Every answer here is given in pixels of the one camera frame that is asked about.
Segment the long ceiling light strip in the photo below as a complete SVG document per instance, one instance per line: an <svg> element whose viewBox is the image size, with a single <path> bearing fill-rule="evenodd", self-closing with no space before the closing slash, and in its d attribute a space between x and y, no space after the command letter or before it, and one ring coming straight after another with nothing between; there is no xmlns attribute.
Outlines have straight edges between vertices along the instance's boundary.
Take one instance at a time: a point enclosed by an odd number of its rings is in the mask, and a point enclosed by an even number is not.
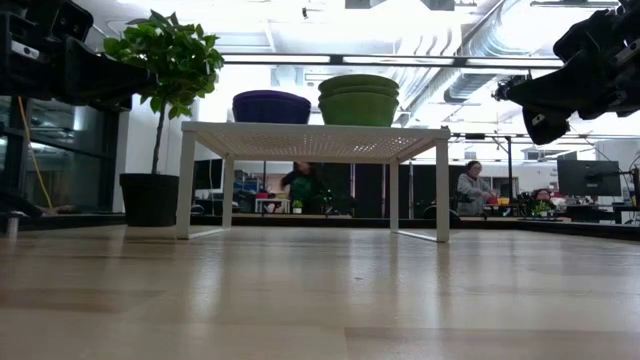
<svg viewBox="0 0 640 360"><path fill-rule="evenodd" d="M400 56L360 54L285 54L229 53L223 55L228 65L310 65L364 67L419 67L458 69L555 70L564 63L555 58L533 57L463 57Z"/></svg>

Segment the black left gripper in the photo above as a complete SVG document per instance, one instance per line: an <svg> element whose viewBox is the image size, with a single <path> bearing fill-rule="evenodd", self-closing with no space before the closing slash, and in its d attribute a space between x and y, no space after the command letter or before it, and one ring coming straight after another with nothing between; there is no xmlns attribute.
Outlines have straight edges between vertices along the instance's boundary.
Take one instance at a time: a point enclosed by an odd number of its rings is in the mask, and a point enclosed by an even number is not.
<svg viewBox="0 0 640 360"><path fill-rule="evenodd" d="M0 96L63 97L68 43L70 104L117 102L157 83L82 43L93 24L73 0L0 0Z"/></svg>

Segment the green leafy potted tree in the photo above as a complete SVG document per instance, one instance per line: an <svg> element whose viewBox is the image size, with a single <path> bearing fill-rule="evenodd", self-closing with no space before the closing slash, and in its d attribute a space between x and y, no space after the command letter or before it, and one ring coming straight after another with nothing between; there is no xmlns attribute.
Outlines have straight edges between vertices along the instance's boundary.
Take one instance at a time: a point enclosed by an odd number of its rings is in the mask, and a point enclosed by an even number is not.
<svg viewBox="0 0 640 360"><path fill-rule="evenodd" d="M164 123L180 116L190 117L198 99L215 90L224 58L215 48L219 37L207 35L199 24L182 24L175 13L168 17L152 11L150 16L128 23L120 38L103 41L107 56L144 68L157 82L140 92L159 116L152 154L151 173L158 173Z"/></svg>

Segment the black ceiling spotlight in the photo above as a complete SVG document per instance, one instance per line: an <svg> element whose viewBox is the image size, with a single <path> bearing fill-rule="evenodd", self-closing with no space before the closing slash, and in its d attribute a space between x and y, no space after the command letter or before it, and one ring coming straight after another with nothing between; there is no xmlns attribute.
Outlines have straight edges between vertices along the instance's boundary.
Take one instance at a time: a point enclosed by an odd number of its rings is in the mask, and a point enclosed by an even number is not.
<svg viewBox="0 0 640 360"><path fill-rule="evenodd" d="M496 89L492 92L491 97L496 101L508 101L510 99L509 91L513 87L520 85L524 82L527 82L531 79L532 79L532 76L530 74L526 74L526 75L514 75L506 79L500 80L497 83Z"/></svg>

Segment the white perforated metal shelf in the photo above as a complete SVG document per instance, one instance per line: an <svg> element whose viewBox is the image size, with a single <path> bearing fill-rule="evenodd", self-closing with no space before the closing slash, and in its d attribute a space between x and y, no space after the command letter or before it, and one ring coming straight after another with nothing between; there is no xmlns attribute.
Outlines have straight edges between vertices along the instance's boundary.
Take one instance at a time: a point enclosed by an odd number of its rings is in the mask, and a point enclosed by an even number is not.
<svg viewBox="0 0 640 360"><path fill-rule="evenodd" d="M185 121L182 143L175 237L189 240L232 227L234 165L240 161L301 161L380 164L390 167L390 231L436 243L450 240L448 129L393 128L263 123ZM191 233L195 149L200 144L223 160L223 216L219 229ZM399 166L430 149L436 150L436 234L400 229Z"/></svg>

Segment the small white table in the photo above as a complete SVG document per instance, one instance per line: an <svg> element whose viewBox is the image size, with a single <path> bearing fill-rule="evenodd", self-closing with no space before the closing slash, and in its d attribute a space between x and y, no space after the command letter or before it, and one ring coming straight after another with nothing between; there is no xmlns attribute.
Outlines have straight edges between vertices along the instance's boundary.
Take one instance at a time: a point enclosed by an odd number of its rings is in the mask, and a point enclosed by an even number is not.
<svg viewBox="0 0 640 360"><path fill-rule="evenodd" d="M259 214L289 214L291 202L281 198L256 198L254 210Z"/></svg>

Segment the black-framed glass partition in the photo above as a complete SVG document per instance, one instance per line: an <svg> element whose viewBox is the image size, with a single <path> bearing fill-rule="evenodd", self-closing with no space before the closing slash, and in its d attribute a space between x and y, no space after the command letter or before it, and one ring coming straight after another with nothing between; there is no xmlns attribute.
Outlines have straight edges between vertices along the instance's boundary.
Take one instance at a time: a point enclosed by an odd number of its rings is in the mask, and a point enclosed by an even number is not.
<svg viewBox="0 0 640 360"><path fill-rule="evenodd" d="M118 115L0 96L0 198L47 215L112 211Z"/></svg>

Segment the black computer monitor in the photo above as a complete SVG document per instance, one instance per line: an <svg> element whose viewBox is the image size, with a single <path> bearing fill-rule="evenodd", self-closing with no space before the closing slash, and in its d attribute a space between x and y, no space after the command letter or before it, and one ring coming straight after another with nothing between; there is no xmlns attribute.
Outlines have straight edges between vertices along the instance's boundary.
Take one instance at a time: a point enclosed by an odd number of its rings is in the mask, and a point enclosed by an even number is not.
<svg viewBox="0 0 640 360"><path fill-rule="evenodd" d="M558 160L559 192L568 196L620 196L617 161Z"/></svg>
<svg viewBox="0 0 640 360"><path fill-rule="evenodd" d="M194 189L216 190L222 187L222 159L199 160L194 162Z"/></svg>

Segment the black aluminium table frame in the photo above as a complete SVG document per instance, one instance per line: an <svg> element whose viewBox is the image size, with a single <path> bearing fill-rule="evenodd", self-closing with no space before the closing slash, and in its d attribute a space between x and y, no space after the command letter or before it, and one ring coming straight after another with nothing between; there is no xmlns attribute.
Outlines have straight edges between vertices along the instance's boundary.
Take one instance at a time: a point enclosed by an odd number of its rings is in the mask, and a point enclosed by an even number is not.
<svg viewBox="0 0 640 360"><path fill-rule="evenodd" d="M30 218L19 216L17 229L20 231L38 231L82 227L100 227L123 225L122 214L79 214L43 216ZM232 218L234 226L254 227L320 227L320 228L371 228L382 229L389 226L387 219L349 218L339 216L303 216L303 215L251 215L239 214ZM603 239L640 242L640 227L615 224L595 224L577 222L553 222L542 220L519 220L517 218L465 218L450 223L452 230L518 230L553 233L572 236L585 236Z"/></svg>

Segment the person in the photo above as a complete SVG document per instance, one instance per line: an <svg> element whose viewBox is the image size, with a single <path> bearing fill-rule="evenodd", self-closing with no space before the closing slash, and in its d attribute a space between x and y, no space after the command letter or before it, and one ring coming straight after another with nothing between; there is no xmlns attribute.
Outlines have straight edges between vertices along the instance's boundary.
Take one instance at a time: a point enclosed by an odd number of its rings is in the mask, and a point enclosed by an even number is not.
<svg viewBox="0 0 640 360"><path fill-rule="evenodd" d="M472 160L466 164L466 171L458 177L457 194L459 201L457 213L463 217L481 216L484 207L495 192L481 178L482 164Z"/></svg>
<svg viewBox="0 0 640 360"><path fill-rule="evenodd" d="M321 213L324 185L314 163L295 162L293 170L280 180L280 188L289 188L290 201L301 202L303 214Z"/></svg>

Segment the black plant pot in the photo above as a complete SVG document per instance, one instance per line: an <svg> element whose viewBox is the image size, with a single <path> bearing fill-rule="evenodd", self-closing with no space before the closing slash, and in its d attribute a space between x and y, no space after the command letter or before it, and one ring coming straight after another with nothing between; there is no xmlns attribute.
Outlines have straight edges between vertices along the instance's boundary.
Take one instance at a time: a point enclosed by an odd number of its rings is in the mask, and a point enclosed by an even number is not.
<svg viewBox="0 0 640 360"><path fill-rule="evenodd" d="M171 227L176 224L179 178L173 175L120 175L126 224Z"/></svg>

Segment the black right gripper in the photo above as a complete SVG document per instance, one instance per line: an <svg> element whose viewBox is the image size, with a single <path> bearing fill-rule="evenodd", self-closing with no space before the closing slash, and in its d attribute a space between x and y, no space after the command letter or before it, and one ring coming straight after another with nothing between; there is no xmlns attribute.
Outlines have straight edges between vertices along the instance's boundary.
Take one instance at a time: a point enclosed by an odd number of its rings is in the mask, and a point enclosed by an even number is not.
<svg viewBox="0 0 640 360"><path fill-rule="evenodd" d="M573 113L593 120L611 112L627 117L640 111L640 0L617 0L614 9L598 10L572 25L553 46L565 64L557 71L524 81L505 91L523 107L523 122L536 145L549 144L570 129L565 118L542 113ZM582 64L594 89L578 93Z"/></svg>

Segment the silver ventilation duct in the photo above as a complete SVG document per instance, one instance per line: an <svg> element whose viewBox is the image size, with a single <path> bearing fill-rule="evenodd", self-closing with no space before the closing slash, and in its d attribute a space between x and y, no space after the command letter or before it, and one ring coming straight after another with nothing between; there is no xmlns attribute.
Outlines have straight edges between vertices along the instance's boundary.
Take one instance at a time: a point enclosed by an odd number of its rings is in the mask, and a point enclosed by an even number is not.
<svg viewBox="0 0 640 360"><path fill-rule="evenodd" d="M488 0L490 8L483 17L467 30L462 30L460 45L453 54L462 57L494 57L497 53L490 48L490 38L495 34L494 21L503 10L506 0ZM433 68L427 71L428 81L420 83L420 91L410 97L406 107L409 112L417 112L429 102L460 104L492 80L494 74L464 73L460 68Z"/></svg>

